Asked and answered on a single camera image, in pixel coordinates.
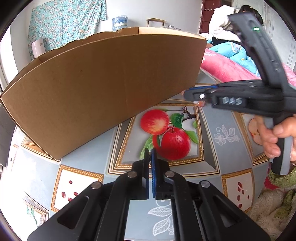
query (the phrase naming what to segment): white sweater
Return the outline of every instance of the white sweater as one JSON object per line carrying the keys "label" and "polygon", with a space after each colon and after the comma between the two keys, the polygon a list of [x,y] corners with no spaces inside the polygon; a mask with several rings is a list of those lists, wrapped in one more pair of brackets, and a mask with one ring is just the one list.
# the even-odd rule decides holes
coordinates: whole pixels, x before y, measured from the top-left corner
{"label": "white sweater", "polygon": [[238,9],[227,5],[216,8],[209,24],[209,34],[217,39],[240,42],[237,35],[226,30],[230,24],[228,15],[237,13],[238,11]]}

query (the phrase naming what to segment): turquoise floral fabric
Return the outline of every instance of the turquoise floral fabric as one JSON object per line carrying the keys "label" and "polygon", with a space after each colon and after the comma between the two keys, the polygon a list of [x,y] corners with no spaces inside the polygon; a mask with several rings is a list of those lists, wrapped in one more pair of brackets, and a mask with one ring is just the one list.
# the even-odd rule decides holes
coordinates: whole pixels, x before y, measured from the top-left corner
{"label": "turquoise floral fabric", "polygon": [[96,33],[99,21],[106,20],[106,0],[54,0],[33,8],[28,34],[32,43],[43,38],[46,51]]}

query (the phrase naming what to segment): brown cardboard box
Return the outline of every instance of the brown cardboard box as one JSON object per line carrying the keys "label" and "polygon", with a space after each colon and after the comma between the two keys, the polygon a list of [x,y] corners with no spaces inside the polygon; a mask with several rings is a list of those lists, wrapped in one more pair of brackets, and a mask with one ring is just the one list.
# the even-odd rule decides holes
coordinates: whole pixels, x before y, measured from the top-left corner
{"label": "brown cardboard box", "polygon": [[206,40],[125,28],[76,40],[29,63],[1,95],[21,130],[60,159],[195,84]]}

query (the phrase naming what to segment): silver bolt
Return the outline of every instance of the silver bolt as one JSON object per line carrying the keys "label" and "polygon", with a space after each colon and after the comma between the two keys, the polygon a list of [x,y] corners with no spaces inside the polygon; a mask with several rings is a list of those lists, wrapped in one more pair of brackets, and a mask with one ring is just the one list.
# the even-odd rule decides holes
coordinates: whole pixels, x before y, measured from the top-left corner
{"label": "silver bolt", "polygon": [[202,185],[203,188],[208,188],[208,187],[210,187],[210,183],[209,183],[208,181],[202,181],[202,182],[201,182],[201,185]]}
{"label": "silver bolt", "polygon": [[167,177],[173,177],[175,175],[175,173],[173,171],[167,171],[167,172],[165,172],[165,175]]}
{"label": "silver bolt", "polygon": [[134,178],[134,177],[136,177],[137,176],[137,172],[134,172],[134,171],[130,171],[130,172],[128,172],[128,177],[129,178]]}
{"label": "silver bolt", "polygon": [[91,184],[92,189],[99,189],[102,186],[100,182],[94,182]]}

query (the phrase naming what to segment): black hair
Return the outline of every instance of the black hair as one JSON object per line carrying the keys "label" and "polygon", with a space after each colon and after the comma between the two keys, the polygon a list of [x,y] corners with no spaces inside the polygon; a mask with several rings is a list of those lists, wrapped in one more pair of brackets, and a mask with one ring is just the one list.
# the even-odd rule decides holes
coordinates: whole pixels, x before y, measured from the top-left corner
{"label": "black hair", "polygon": [[262,19],[262,16],[260,15],[260,13],[258,13],[258,11],[254,8],[252,8],[251,6],[249,5],[243,5],[239,12],[250,12],[252,13],[255,18],[259,21],[259,23],[263,26],[263,19]]}

